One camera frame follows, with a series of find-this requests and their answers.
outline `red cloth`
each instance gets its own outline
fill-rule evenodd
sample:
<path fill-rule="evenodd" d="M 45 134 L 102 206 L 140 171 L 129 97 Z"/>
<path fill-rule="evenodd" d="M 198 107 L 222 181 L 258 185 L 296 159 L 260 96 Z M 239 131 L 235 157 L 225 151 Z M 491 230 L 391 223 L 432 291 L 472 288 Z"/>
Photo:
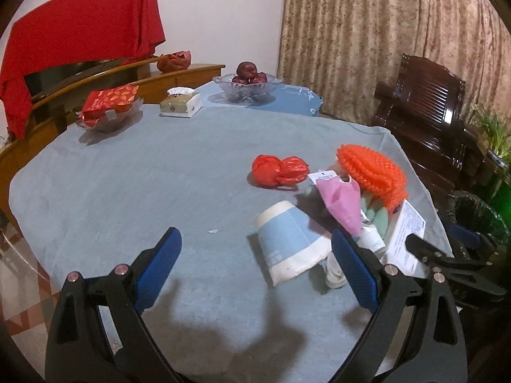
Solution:
<path fill-rule="evenodd" d="M 165 41 L 157 0 L 50 0 L 12 26 L 0 71 L 9 131 L 25 137 L 32 111 L 23 79 L 70 63 L 146 58 Z"/>

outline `orange knitted item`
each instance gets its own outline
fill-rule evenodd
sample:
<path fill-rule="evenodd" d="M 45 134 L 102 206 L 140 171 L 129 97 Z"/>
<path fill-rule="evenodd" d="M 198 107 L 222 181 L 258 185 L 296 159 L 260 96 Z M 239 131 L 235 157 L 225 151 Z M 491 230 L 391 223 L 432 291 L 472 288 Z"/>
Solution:
<path fill-rule="evenodd" d="M 383 199 L 389 213 L 408 198 L 406 177 L 393 161 L 373 149 L 346 144 L 337 159 L 360 187 Z"/>
<path fill-rule="evenodd" d="M 262 187 L 293 186 L 307 178 L 309 166 L 298 157 L 282 161 L 275 156 L 258 156 L 252 163 L 252 175 Z"/>

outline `blue gripper pad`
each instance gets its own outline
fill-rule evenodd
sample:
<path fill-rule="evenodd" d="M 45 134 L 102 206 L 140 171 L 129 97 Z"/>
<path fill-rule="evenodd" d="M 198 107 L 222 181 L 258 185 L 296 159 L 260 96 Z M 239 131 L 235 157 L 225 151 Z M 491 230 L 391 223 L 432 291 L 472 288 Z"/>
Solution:
<path fill-rule="evenodd" d="M 135 309 L 151 308 L 181 252 L 181 233 L 169 229 L 155 248 L 155 254 L 136 283 Z"/>
<path fill-rule="evenodd" d="M 482 246 L 481 238 L 477 233 L 465 229 L 463 226 L 452 224 L 449 227 L 449 234 L 459 240 L 469 249 L 479 249 Z"/>
<path fill-rule="evenodd" d="M 332 252 L 346 275 L 358 303 L 374 314 L 378 309 L 377 281 L 339 230 L 332 234 Z"/>

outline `green plant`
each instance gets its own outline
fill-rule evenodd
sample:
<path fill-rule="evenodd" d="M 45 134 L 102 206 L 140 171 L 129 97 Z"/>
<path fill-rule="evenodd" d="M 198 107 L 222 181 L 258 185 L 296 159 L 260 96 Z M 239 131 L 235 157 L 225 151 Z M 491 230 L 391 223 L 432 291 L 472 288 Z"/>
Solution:
<path fill-rule="evenodd" d="M 484 132 L 489 148 L 507 162 L 511 162 L 511 134 L 508 131 L 508 121 L 501 118 L 488 107 L 480 104 L 472 105 L 476 124 Z"/>

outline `dark brown wooden armchair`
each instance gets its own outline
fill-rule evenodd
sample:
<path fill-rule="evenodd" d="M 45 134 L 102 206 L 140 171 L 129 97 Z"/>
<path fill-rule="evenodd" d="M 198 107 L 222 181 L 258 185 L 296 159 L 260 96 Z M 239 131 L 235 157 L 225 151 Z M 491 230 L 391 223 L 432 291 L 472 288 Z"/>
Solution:
<path fill-rule="evenodd" d="M 465 82 L 424 57 L 403 55 L 395 88 L 378 83 L 374 126 L 390 130 L 432 195 L 454 189 L 477 138 L 459 119 Z"/>

